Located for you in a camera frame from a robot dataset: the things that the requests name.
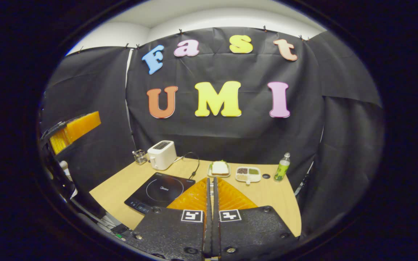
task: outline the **pen holder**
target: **pen holder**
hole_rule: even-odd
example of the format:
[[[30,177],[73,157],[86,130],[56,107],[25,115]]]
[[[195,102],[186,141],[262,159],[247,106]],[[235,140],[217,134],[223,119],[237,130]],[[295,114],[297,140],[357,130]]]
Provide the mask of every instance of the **pen holder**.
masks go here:
[[[148,158],[146,158],[146,153],[143,150],[137,150],[136,152],[132,152],[132,153],[138,165],[143,165],[144,163],[148,161]]]

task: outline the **induction cooktop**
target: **induction cooktop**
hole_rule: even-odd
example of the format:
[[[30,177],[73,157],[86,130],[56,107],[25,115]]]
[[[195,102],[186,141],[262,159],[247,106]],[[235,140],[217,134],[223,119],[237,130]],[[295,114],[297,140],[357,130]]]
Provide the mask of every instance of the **induction cooktop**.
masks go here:
[[[146,214],[152,207],[167,207],[174,199],[195,183],[192,179],[175,177],[156,172],[141,185],[125,204],[134,210]]]

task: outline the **white toaster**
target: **white toaster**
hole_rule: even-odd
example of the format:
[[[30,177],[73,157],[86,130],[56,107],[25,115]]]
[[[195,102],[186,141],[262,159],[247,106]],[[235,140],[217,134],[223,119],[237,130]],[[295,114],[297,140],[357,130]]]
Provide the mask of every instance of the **white toaster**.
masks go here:
[[[175,144],[170,140],[160,141],[148,150],[148,156],[153,168],[165,170],[177,158]]]

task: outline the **white ceiling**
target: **white ceiling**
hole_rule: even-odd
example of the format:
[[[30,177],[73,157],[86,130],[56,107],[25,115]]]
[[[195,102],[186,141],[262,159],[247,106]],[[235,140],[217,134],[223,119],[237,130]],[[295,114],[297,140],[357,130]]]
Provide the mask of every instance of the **white ceiling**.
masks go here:
[[[188,13],[224,7],[243,7],[269,11],[294,18],[325,31],[324,28],[301,13],[273,0],[149,0],[124,11],[108,22],[128,22],[153,28]]]

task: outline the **green bottle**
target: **green bottle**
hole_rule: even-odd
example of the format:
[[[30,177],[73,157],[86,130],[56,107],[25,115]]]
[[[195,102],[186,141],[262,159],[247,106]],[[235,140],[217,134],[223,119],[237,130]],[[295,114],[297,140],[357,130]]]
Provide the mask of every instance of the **green bottle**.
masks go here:
[[[274,180],[282,181],[285,177],[288,167],[290,166],[290,154],[286,152],[285,157],[280,160],[278,164],[277,173],[274,176]]]

